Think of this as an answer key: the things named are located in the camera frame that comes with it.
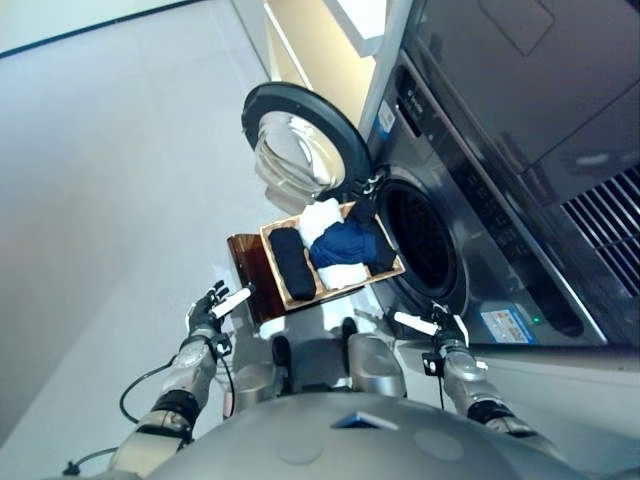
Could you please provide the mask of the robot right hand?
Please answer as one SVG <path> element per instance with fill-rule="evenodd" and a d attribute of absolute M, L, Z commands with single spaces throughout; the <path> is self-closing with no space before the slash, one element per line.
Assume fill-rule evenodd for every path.
<path fill-rule="evenodd" d="M 426 316 L 412 315 L 397 311 L 392 319 L 403 326 L 435 338 L 441 344 L 458 341 L 469 347 L 469 333 L 462 318 L 451 313 L 447 307 L 436 302 L 431 303 Z"/>

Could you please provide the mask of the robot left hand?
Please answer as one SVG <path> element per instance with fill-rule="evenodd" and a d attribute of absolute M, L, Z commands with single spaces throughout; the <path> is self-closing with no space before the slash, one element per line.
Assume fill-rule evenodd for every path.
<path fill-rule="evenodd" d="M 230 294 L 223 281 L 216 282 L 188 310 L 185 319 L 188 333 L 191 334 L 199 328 L 211 328 L 214 332 L 220 333 L 224 318 L 247 301 L 253 293 L 252 284 Z"/>

